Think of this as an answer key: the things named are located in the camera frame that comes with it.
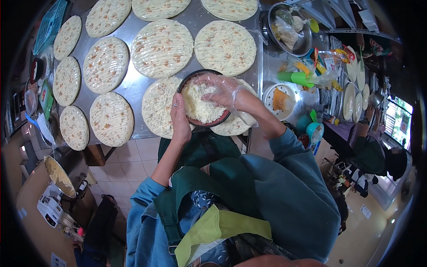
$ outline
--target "gloved hand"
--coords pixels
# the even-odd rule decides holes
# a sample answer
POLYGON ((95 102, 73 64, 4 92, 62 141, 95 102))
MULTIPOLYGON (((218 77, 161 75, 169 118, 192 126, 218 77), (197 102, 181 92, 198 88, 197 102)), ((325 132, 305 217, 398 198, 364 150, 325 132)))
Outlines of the gloved hand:
POLYGON ((248 91, 238 79, 206 73, 194 80, 195 84, 205 83, 216 87, 213 93, 202 96, 203 101, 214 102, 240 117, 247 125, 253 125, 256 120, 249 114, 254 104, 259 104, 259 99, 248 91))

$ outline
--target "metal pot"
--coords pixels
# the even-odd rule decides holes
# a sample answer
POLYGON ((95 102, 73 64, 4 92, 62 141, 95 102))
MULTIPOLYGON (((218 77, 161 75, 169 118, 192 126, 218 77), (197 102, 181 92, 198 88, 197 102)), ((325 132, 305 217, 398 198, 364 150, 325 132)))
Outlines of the metal pot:
MULTIPOLYGON (((290 50, 283 42, 277 40, 271 28, 271 25, 276 17, 276 11, 279 9, 289 10, 290 7, 291 5, 288 4, 276 3, 272 5, 268 11, 263 11, 261 13, 260 22, 263 36, 266 40, 270 40, 283 51, 286 51, 293 56, 305 56, 310 51, 313 43, 313 37, 311 35, 311 29, 308 23, 304 24, 302 31, 298 33, 299 38, 295 43, 293 50, 290 50)), ((302 20, 305 20, 304 15, 299 11, 293 11, 292 16, 299 16, 302 20)))
POLYGON ((371 103, 371 106, 375 109, 380 106, 383 100, 384 96, 382 96, 379 91, 373 91, 372 94, 369 96, 369 102, 371 103))

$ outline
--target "woman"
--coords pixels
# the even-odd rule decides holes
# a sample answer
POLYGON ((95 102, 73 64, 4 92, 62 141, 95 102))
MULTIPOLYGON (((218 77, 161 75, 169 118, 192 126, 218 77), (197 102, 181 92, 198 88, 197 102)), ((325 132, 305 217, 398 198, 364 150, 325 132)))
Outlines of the woman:
POLYGON ((324 123, 323 138, 338 153, 339 161, 346 161, 351 158, 363 173, 387 176, 387 172, 389 172, 393 176, 393 180, 396 181, 405 173, 407 153, 405 149, 397 147, 388 149, 384 146, 378 131, 379 118, 381 117, 378 110, 368 106, 364 119, 356 124, 333 125, 328 122, 324 123), (377 120, 372 130, 369 130, 374 110, 377 120))
POLYGON ((340 215, 313 153, 237 79, 205 74, 195 82, 217 87, 204 101, 252 115, 269 139, 274 161, 240 155, 230 137, 192 133, 184 100, 175 94, 173 137, 161 140, 156 169, 131 197, 126 265, 322 266, 340 215), (217 221, 228 216, 233 219, 217 221), (188 243, 218 233, 211 239, 218 245, 194 257, 206 246, 188 243))

